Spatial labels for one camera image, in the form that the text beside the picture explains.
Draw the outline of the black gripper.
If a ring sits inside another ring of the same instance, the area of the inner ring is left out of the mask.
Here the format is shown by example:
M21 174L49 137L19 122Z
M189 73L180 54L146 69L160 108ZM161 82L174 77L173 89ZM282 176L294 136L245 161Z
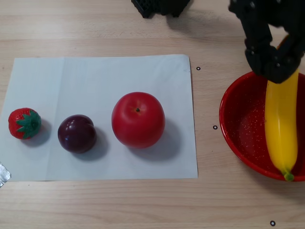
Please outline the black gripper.
M232 0L229 11L245 32L245 55L257 75L283 83L297 70L305 52L305 2L303 0ZM277 48L269 25L289 34Z

